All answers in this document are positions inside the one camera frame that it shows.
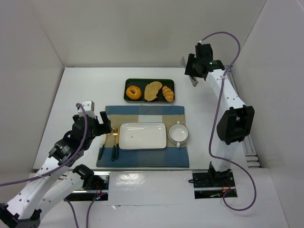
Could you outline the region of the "stainless steel tongs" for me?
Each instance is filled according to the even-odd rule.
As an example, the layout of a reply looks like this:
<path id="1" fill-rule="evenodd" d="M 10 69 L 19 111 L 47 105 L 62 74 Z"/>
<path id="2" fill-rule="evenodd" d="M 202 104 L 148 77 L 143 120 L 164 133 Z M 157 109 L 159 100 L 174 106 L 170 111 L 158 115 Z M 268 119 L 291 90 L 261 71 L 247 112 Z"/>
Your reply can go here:
<path id="1" fill-rule="evenodd" d="M 180 64 L 183 66 L 184 69 L 186 69 L 186 61 L 185 61 L 184 57 L 181 58 Z M 189 76 L 189 79 L 190 79 L 192 85 L 194 87 L 196 87 L 196 85 L 198 84 L 197 79 L 195 77 L 192 77 L 192 76 Z"/>

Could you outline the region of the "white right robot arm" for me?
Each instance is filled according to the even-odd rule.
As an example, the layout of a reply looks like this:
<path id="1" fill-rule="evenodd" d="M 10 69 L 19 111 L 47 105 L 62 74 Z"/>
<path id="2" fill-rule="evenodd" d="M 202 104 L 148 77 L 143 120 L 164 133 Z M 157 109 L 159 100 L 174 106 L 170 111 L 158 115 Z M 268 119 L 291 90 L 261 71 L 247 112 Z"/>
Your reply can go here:
<path id="1" fill-rule="evenodd" d="M 211 154 L 209 171 L 225 175 L 230 170 L 230 161 L 238 145 L 250 134 L 255 110 L 239 98 L 224 65 L 220 60 L 214 60 L 210 44 L 198 43 L 195 46 L 195 53 L 188 55 L 185 74 L 193 86 L 198 84 L 198 78 L 204 79 L 219 101 L 216 123 L 212 127 L 219 144 Z"/>

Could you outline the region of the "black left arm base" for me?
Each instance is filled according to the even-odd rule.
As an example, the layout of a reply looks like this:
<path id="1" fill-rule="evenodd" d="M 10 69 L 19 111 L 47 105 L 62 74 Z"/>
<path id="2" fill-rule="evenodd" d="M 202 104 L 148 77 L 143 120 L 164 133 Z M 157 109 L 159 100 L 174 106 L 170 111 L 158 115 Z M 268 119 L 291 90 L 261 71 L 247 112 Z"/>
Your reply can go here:
<path id="1" fill-rule="evenodd" d="M 81 187 L 66 197 L 69 201 L 108 201 L 110 173 L 96 172 L 88 187 Z"/>

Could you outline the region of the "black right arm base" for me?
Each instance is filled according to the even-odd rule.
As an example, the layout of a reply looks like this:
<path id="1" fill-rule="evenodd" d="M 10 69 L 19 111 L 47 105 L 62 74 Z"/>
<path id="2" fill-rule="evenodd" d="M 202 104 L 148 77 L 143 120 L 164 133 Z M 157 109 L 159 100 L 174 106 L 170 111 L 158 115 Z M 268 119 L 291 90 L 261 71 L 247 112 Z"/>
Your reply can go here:
<path id="1" fill-rule="evenodd" d="M 209 164 L 207 171 L 194 171 L 188 183 L 194 187 L 195 199 L 236 198 L 238 196 L 231 169 L 219 172 Z"/>

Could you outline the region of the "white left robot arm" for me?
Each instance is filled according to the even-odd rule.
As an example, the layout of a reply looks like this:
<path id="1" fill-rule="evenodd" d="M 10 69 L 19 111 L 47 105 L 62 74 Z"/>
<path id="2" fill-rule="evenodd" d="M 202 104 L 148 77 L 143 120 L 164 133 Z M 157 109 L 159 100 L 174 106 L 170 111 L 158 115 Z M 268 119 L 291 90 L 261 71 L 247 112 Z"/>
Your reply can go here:
<path id="1" fill-rule="evenodd" d="M 110 133 L 111 122 L 105 111 L 103 123 L 94 115 L 73 116 L 72 129 L 54 144 L 47 159 L 26 186 L 9 202 L 0 205 L 0 219 L 9 228 L 37 228 L 43 217 L 73 191 L 93 189 L 99 179 L 87 166 L 70 167 L 88 150 L 93 139 Z"/>

